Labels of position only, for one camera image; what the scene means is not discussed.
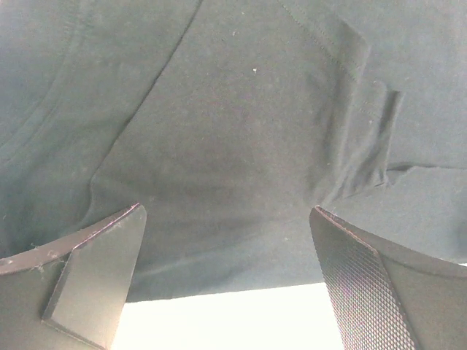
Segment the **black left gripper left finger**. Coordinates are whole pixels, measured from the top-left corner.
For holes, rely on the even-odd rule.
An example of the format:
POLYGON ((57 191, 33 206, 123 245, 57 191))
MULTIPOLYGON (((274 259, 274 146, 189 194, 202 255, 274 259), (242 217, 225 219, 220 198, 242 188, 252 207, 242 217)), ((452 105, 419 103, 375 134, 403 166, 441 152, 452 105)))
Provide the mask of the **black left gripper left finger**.
POLYGON ((1 259, 1 348, 110 349, 146 220, 136 203, 1 259))

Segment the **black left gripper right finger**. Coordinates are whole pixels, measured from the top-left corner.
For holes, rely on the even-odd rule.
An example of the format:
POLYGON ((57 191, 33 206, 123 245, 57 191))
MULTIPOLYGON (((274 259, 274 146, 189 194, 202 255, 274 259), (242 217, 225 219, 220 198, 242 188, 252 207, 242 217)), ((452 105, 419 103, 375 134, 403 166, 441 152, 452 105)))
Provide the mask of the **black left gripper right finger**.
POLYGON ((316 206, 309 224, 345 349, 465 349, 466 267, 316 206))

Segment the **black t shirt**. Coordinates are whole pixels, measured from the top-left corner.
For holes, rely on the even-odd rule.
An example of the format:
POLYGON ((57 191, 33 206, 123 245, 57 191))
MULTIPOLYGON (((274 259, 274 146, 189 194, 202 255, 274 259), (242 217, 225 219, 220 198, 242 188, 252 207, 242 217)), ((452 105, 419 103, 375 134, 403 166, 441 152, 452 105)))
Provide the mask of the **black t shirt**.
POLYGON ((314 206, 466 259, 464 1, 3 1, 1 255, 147 211, 131 301, 320 280, 314 206))

